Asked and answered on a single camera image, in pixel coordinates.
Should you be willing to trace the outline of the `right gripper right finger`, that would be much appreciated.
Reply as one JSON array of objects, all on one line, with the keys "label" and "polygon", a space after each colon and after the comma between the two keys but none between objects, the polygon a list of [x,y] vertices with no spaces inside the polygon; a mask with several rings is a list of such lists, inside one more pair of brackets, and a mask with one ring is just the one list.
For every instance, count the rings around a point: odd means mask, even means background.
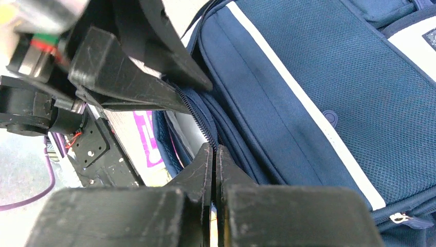
[{"label": "right gripper right finger", "polygon": [[361,197],[342,187],[258,185],[216,151],[219,246],[383,246]]}]

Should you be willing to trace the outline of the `purple paperback book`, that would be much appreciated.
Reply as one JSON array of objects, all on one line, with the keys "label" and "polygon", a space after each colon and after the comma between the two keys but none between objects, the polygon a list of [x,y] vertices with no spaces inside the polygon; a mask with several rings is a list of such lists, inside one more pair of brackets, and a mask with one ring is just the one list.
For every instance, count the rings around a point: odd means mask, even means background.
[{"label": "purple paperback book", "polygon": [[160,187],[172,178],[153,132],[152,111],[104,111],[123,149],[146,186]]}]

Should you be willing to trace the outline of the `navy blue backpack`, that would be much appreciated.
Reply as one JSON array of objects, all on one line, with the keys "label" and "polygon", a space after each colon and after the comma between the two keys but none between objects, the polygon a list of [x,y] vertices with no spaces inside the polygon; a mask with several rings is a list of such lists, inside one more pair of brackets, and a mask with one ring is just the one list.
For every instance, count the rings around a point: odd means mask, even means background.
[{"label": "navy blue backpack", "polygon": [[383,246],[435,246],[435,1],[210,1],[181,41],[213,90],[152,114],[170,175],[224,146],[258,185],[355,191]]}]

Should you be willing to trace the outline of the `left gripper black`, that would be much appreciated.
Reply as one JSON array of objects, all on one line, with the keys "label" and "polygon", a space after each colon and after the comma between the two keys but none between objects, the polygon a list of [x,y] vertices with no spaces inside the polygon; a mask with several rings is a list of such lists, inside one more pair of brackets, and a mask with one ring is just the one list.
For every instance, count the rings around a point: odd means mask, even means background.
[{"label": "left gripper black", "polygon": [[81,99],[110,111],[189,113],[176,89],[141,70],[110,32],[91,27],[71,62],[70,37],[88,4],[1,1],[1,128],[75,134],[86,123]]}]

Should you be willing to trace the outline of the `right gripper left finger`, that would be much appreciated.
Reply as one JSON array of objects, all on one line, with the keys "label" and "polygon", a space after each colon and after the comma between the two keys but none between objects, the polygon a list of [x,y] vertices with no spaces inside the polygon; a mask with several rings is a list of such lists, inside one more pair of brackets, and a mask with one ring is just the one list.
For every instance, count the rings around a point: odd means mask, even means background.
[{"label": "right gripper left finger", "polygon": [[213,148],[163,187],[69,188],[54,193],[27,246],[209,246]]}]

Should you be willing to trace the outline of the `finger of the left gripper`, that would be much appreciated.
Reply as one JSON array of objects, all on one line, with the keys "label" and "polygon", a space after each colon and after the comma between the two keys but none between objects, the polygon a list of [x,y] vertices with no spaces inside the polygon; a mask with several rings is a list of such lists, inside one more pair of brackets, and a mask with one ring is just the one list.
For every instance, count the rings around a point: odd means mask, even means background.
[{"label": "finger of the left gripper", "polygon": [[210,91],[212,82],[188,53],[162,1],[114,1],[118,38],[125,53],[184,87]]}]

